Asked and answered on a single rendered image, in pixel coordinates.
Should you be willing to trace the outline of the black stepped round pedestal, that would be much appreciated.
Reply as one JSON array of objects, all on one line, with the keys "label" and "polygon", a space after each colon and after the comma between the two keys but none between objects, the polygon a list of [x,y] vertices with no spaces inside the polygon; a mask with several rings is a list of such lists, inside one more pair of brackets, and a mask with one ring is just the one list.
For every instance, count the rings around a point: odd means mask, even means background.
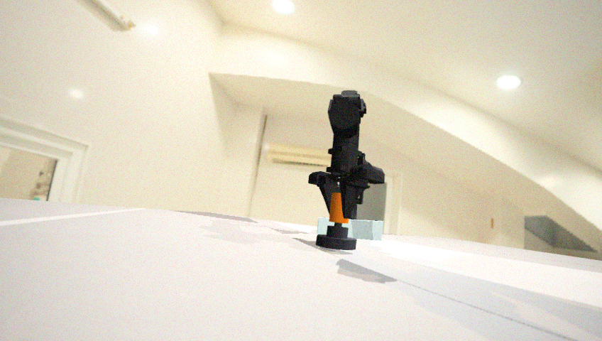
[{"label": "black stepped round pedestal", "polygon": [[349,238],[348,230],[340,222],[335,222],[334,226],[327,225],[327,235],[317,234],[315,245],[336,250],[356,250],[357,239]]}]

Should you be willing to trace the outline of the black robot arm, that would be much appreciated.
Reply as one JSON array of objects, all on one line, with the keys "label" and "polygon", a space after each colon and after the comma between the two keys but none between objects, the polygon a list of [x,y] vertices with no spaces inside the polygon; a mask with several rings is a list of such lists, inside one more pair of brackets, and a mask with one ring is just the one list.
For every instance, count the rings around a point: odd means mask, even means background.
[{"label": "black robot arm", "polygon": [[[341,94],[334,94],[328,108],[329,122],[334,134],[333,144],[340,141],[359,146],[360,123],[364,114],[366,114],[366,103],[360,99],[357,91],[344,90]],[[365,156],[366,154],[362,153],[362,156],[358,157],[358,165],[371,165],[366,161]],[[349,220],[357,220],[357,204],[363,204],[363,192],[357,198]]]}]

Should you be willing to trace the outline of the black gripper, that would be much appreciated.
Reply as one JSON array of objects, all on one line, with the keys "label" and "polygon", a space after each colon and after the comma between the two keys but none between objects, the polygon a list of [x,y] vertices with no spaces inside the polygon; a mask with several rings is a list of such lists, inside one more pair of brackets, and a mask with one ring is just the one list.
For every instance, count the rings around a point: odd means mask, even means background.
[{"label": "black gripper", "polygon": [[[362,152],[353,143],[335,142],[328,153],[332,155],[331,167],[326,172],[318,171],[309,175],[309,184],[319,187],[328,213],[332,203],[332,193],[341,193],[341,206],[344,219],[348,219],[355,202],[366,188],[368,180],[373,184],[385,183],[382,168],[369,164],[358,165],[358,157]],[[340,182],[340,187],[338,182]]]}]

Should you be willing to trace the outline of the orange knob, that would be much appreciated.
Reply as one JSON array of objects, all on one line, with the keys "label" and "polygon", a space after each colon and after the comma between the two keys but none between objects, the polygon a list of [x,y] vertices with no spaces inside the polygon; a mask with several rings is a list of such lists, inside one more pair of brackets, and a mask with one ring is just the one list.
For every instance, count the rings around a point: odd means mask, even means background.
[{"label": "orange knob", "polygon": [[340,222],[348,224],[349,218],[344,219],[341,206],[341,193],[332,193],[332,203],[329,211],[329,222]]}]

